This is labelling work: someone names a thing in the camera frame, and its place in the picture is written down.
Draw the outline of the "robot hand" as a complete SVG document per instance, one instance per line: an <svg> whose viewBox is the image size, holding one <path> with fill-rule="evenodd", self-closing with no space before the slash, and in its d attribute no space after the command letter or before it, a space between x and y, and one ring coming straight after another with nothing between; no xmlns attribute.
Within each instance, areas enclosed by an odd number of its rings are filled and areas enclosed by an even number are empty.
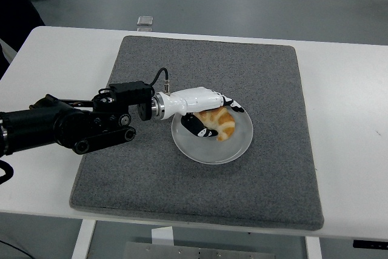
<svg viewBox="0 0 388 259"><path fill-rule="evenodd" d="M170 95L157 93L159 119L181 115L181 124L197 137L213 137L218 141L229 139L235 131L235 119L227 110L243 113L243 107L234 99L205 87L180 90Z"/></svg>

